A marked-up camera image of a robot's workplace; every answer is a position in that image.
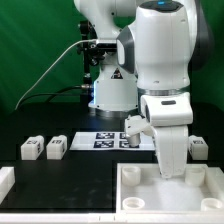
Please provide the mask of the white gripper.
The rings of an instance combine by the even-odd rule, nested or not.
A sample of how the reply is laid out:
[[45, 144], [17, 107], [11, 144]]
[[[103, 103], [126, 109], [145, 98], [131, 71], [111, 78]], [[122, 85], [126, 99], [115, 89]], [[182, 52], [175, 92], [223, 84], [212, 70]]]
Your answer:
[[152, 129], [162, 177], [182, 175], [187, 163], [188, 125], [193, 122], [190, 94], [142, 95], [140, 102], [141, 113]]

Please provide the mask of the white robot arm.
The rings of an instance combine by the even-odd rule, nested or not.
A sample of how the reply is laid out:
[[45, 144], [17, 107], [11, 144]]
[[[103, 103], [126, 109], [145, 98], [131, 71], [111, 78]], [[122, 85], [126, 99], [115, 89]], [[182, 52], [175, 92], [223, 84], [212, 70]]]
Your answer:
[[96, 32], [100, 64], [92, 113], [124, 116], [131, 146], [153, 138], [160, 173], [184, 173], [193, 122], [188, 71], [208, 60], [211, 34], [199, 0], [74, 0]]

